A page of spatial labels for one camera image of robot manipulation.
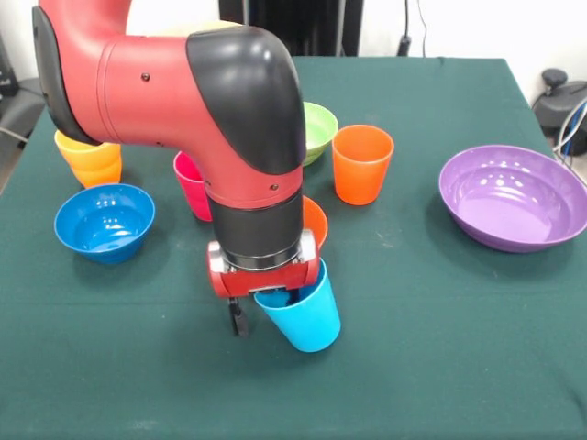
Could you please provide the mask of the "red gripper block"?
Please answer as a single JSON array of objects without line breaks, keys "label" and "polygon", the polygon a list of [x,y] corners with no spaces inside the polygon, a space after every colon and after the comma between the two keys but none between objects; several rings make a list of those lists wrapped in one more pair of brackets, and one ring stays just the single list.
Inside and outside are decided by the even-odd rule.
[{"label": "red gripper block", "polygon": [[320,268],[319,249],[310,229],[303,229],[294,248],[293,259],[281,266],[247,270],[229,263],[217,241],[207,245],[206,263],[216,295],[227,300],[230,323],[235,336],[249,335],[249,320],[237,297],[274,289],[298,289],[316,282]]}]

